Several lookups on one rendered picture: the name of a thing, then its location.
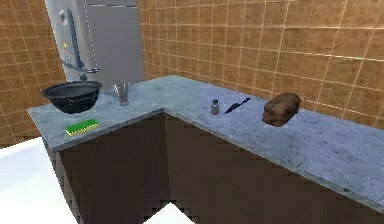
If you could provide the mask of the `brown bread loaf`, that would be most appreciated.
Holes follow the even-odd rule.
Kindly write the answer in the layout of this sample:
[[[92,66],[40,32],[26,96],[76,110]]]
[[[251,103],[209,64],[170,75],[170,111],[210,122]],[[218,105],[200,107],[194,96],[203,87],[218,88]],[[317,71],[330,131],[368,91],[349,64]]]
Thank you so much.
[[[282,93],[264,105],[262,121],[274,127],[285,125],[300,108],[301,99],[295,93]]]

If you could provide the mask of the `green and yellow sponge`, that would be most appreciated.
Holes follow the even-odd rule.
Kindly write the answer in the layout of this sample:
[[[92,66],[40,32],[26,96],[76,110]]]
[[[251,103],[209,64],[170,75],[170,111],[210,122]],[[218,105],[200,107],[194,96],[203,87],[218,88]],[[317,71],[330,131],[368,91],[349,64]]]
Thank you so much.
[[[76,134],[95,128],[98,125],[99,123],[95,119],[88,119],[88,120],[84,120],[79,123],[67,126],[65,128],[65,131],[69,136],[74,136]]]

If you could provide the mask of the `dark brown kitchen counter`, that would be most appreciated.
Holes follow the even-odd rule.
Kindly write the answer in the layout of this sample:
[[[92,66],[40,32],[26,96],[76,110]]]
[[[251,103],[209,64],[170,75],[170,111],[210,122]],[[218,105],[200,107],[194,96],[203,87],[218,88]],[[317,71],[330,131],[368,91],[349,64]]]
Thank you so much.
[[[143,224],[167,203],[194,224],[384,224],[383,130],[307,110],[273,127],[263,107],[166,76],[132,85],[125,106],[107,91],[79,114],[29,114],[79,224]]]

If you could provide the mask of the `clear glass cup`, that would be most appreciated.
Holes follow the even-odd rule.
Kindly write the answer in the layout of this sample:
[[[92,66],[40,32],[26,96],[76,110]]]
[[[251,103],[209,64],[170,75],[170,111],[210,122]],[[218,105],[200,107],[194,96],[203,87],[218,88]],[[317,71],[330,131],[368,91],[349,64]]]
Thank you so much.
[[[121,106],[125,106],[128,104],[128,88],[129,84],[127,82],[116,82],[114,85],[114,90],[119,99],[119,104]]]

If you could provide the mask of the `black knife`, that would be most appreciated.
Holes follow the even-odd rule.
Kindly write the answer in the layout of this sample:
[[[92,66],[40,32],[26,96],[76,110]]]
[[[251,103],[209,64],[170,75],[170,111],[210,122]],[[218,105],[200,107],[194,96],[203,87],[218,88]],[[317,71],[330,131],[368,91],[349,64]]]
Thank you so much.
[[[231,113],[233,110],[237,109],[238,107],[240,107],[240,106],[243,105],[244,103],[248,102],[249,100],[250,100],[250,98],[246,98],[246,99],[243,100],[241,103],[234,103],[233,105],[231,105],[231,106],[225,111],[225,114]]]

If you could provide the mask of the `black bowl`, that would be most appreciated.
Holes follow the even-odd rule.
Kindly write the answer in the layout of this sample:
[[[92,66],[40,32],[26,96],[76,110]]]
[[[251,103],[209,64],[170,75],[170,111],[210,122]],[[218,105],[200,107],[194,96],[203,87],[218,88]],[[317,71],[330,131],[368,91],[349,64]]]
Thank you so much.
[[[41,95],[61,112],[82,113],[97,102],[102,84],[98,81],[73,81],[50,86]]]

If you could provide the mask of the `grey fridge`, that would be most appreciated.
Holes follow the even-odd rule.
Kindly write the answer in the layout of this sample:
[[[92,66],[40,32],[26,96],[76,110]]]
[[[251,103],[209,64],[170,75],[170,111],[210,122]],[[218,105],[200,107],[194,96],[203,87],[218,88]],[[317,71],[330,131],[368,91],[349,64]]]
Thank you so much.
[[[44,0],[66,80],[144,80],[137,0]],[[76,65],[67,8],[73,14],[81,61]]]

